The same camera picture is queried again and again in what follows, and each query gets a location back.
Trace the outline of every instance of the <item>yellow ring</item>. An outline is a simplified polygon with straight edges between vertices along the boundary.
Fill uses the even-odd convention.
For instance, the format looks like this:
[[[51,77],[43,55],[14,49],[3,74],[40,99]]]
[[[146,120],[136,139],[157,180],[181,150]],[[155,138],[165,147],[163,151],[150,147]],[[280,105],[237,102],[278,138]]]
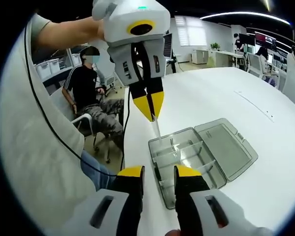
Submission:
[[[131,30],[132,30],[135,26],[140,26],[140,25],[144,25],[144,24],[152,26],[152,29],[153,29],[154,26],[155,26],[155,23],[154,23],[153,21],[150,21],[150,20],[136,21],[135,23],[132,23],[132,24],[130,24],[130,25],[128,26],[128,28],[127,28],[127,32],[128,32],[128,34],[132,34],[132,33],[131,33]]]

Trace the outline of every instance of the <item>white table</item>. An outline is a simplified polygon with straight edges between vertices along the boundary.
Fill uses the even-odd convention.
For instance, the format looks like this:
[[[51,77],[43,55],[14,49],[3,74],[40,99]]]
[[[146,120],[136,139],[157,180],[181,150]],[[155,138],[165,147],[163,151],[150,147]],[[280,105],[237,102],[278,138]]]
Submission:
[[[163,87],[158,119],[162,136],[226,118],[248,140],[258,160],[221,191],[244,209],[251,223],[278,229],[295,207],[295,105],[271,85],[232,67],[170,74],[163,78]],[[165,208],[154,176],[148,149],[153,138],[152,124],[130,99],[125,166],[146,167],[139,236],[163,236],[179,228],[177,214]]]

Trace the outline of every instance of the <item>jeans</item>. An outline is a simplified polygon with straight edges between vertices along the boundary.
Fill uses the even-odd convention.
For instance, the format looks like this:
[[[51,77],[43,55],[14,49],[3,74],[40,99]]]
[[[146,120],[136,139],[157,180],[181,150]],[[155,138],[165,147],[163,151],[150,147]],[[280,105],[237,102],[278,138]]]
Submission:
[[[104,173],[113,175],[113,173],[111,173],[105,166],[101,165],[94,157],[92,157],[85,150],[82,151],[81,158],[94,168]],[[94,170],[93,168],[85,164],[83,161],[81,161],[81,169],[83,173],[93,181],[97,191],[101,188],[109,188],[115,179],[115,177],[99,173],[98,171]]]

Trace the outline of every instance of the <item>gray sleeve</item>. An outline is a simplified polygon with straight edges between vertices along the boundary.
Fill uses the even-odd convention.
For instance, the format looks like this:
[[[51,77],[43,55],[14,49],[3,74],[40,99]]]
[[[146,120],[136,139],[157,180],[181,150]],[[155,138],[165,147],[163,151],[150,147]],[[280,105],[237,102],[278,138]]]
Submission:
[[[39,35],[41,30],[50,22],[50,20],[47,20],[40,15],[34,14],[33,18],[31,20],[31,40],[32,42],[36,39],[36,37]]]

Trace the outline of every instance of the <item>window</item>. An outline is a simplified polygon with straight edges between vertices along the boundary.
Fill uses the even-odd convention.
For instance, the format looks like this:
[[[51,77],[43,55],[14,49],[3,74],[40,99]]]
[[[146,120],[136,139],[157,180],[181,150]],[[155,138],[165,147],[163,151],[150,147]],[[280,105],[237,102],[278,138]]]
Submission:
[[[195,17],[175,16],[181,46],[206,46],[206,31],[202,20]]]

